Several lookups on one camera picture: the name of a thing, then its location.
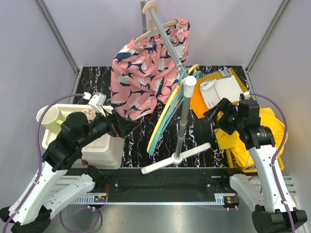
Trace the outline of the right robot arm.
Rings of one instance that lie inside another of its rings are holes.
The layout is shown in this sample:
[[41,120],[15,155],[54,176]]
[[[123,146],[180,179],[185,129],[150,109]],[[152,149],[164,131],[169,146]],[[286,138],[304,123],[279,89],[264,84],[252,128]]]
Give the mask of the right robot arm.
[[238,106],[223,98],[206,111],[210,121],[229,135],[239,133],[254,161],[262,190],[258,191],[243,174],[221,179],[225,192],[236,191],[252,212],[252,222],[259,233],[295,232],[307,220],[304,210],[299,210],[288,193],[280,167],[272,131],[262,126],[259,104],[252,99],[239,101]]

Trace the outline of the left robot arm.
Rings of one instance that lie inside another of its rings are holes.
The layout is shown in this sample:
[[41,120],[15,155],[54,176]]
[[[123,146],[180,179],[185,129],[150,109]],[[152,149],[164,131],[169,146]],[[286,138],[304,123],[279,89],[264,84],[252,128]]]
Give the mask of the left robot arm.
[[4,227],[11,223],[13,233],[42,233],[75,199],[87,192],[102,191],[106,176],[95,166],[89,166],[72,184],[50,195],[60,178],[82,158],[85,146],[106,134],[125,138],[138,125],[136,121],[121,117],[115,110],[107,115],[97,114],[92,122],[83,112],[69,114],[61,124],[60,133],[43,153],[43,163],[32,182],[14,205],[1,208]]

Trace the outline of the yellow shorts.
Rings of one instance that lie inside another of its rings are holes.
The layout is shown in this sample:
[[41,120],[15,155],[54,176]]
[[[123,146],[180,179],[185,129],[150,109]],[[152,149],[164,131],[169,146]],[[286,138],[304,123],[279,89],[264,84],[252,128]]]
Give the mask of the yellow shorts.
[[[271,108],[261,108],[259,116],[261,117],[261,125],[271,129],[276,147],[279,148],[285,132],[284,124],[276,117]],[[249,151],[246,150],[245,144],[240,140],[238,132],[229,135],[225,131],[218,129],[216,138],[221,149],[231,150],[239,167],[247,169],[255,166]]]

